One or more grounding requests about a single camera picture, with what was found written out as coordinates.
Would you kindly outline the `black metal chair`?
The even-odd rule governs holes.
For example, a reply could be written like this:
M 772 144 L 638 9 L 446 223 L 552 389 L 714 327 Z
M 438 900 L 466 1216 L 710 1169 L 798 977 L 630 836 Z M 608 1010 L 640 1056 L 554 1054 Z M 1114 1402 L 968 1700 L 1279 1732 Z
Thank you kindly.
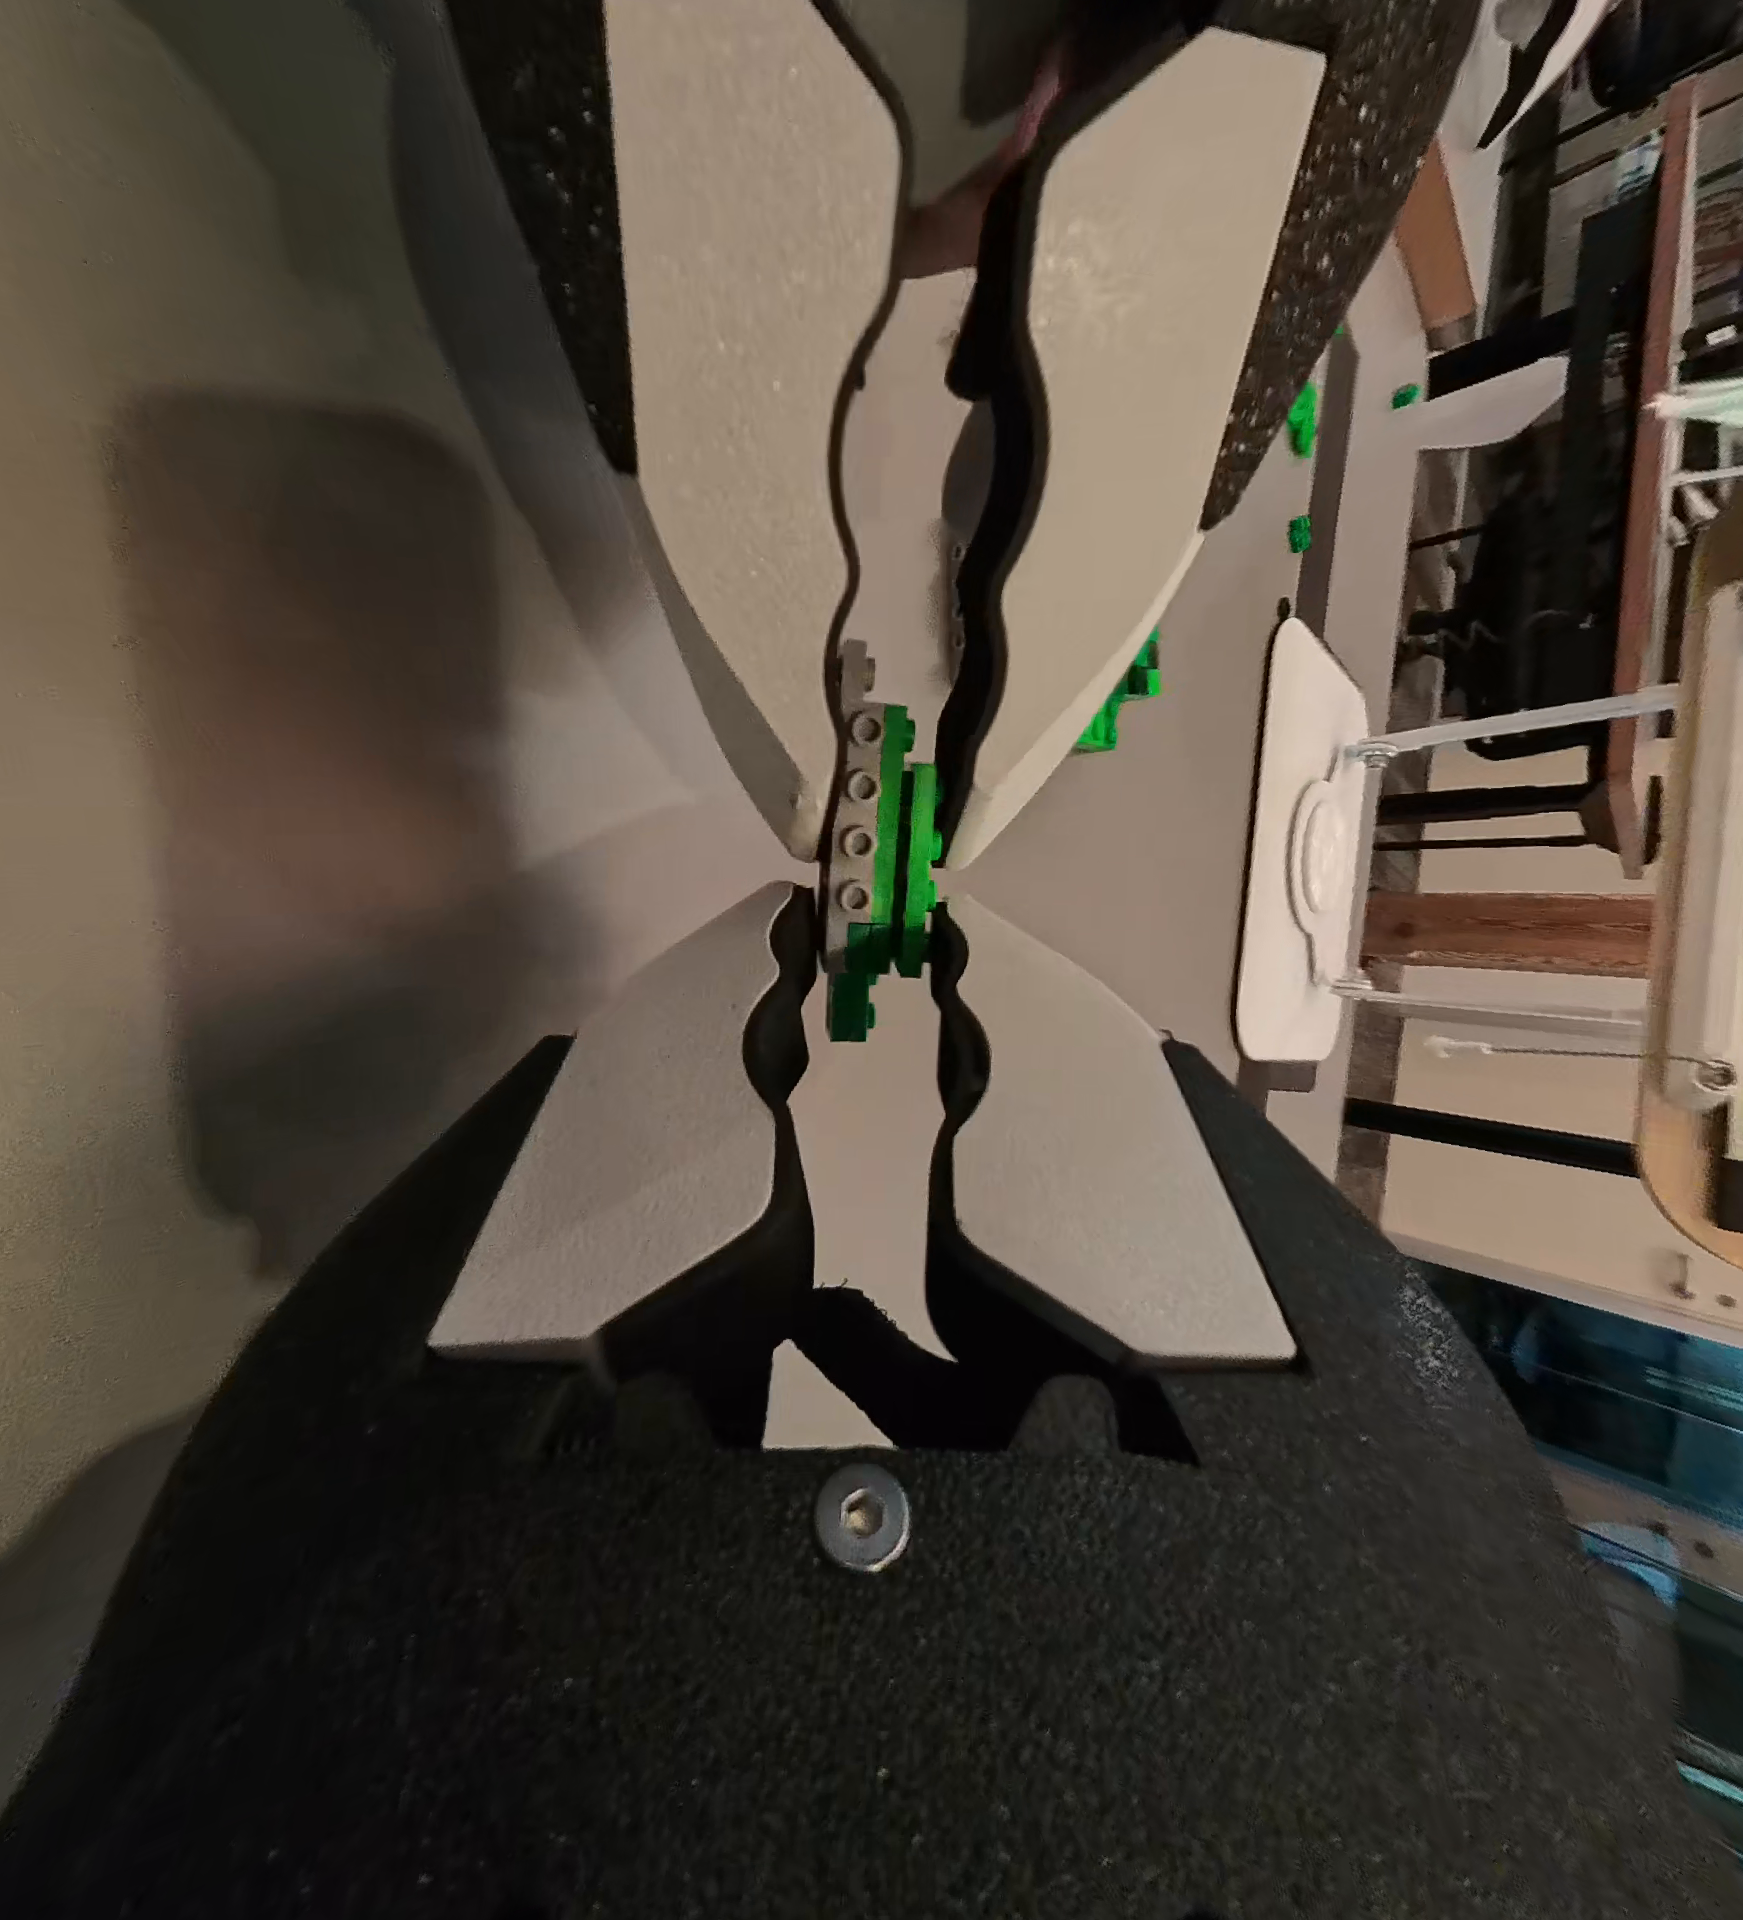
M 1453 602 L 1413 613 L 1407 657 L 1443 664 L 1447 697 L 1463 719 L 1501 721 L 1529 709 L 1599 701 L 1615 689 L 1617 624 L 1657 189 L 1595 213 L 1579 229 L 1573 305 L 1439 356 L 1465 377 L 1511 372 L 1511 346 L 1563 349 L 1555 434 L 1495 485 L 1489 511 L 1459 529 L 1475 537 Z M 1483 758 L 1583 751 L 1577 785 L 1497 785 L 1473 798 L 1429 791 L 1387 795 L 1377 808 L 1379 847 L 1429 853 L 1407 830 L 1571 812 L 1583 843 L 1619 853 L 1617 816 L 1603 791 L 1609 723 L 1473 741 Z

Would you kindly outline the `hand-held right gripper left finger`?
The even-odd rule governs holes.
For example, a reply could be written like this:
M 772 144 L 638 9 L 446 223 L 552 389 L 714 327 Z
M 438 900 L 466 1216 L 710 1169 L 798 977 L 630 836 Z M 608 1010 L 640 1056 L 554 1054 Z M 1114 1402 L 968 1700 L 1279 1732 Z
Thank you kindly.
M 466 1360 L 710 1354 L 812 1285 L 792 1094 L 818 973 L 806 886 L 766 883 L 658 955 L 572 1041 L 430 1332 Z

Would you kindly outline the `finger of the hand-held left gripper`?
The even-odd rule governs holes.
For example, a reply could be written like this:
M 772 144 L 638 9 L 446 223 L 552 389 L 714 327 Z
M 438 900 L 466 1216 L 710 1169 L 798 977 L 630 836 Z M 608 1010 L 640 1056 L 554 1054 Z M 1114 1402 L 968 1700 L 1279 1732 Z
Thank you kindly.
M 892 300 L 900 115 L 826 5 L 612 3 L 608 81 L 626 507 L 718 748 L 816 863 L 854 584 L 840 424 Z
M 950 868 L 1074 752 L 1203 541 L 1327 56 L 1169 29 L 1072 81 L 990 208 L 994 467 L 938 725 Z

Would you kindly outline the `green and grey brick assembly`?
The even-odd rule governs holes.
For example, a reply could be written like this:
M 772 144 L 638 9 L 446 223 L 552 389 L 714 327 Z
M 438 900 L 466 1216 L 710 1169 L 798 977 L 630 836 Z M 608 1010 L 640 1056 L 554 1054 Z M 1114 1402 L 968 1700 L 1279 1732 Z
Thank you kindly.
M 828 1034 L 862 1045 L 884 977 L 928 973 L 942 861 L 938 778 L 914 754 L 918 725 L 876 697 L 876 663 L 848 641 L 836 673 L 840 766 L 822 861 Z

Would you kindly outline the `large green brick model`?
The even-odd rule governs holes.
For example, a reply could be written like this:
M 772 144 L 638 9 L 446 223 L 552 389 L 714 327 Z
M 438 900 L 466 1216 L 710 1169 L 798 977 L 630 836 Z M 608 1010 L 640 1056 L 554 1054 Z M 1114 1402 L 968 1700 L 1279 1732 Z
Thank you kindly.
M 1112 754 L 1122 739 L 1124 709 L 1154 701 L 1160 694 L 1164 686 L 1160 645 L 1160 631 L 1154 628 L 1078 734 L 1076 756 Z

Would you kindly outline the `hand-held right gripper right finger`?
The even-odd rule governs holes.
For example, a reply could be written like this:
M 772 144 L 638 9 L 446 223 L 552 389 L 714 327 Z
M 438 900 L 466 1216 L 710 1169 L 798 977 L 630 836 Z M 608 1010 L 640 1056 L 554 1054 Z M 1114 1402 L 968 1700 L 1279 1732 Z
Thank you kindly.
M 1102 1362 L 1287 1369 L 1297 1342 L 1165 1036 L 976 900 L 938 912 L 934 1000 L 952 1255 Z

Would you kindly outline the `white and wooden book stand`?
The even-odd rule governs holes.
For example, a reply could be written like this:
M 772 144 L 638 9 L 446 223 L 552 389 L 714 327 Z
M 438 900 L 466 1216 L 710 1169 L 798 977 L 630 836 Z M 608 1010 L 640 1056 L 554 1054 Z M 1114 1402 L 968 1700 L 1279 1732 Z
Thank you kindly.
M 1297 618 L 1267 663 L 1233 1024 L 1245 1058 L 1319 1062 L 1357 968 L 1377 768 L 1531 733 L 1677 714 L 1669 875 L 1647 927 L 1643 1181 L 1689 1236 L 1743 1270 L 1743 577 L 1687 613 L 1675 684 L 1371 734 L 1363 699 Z

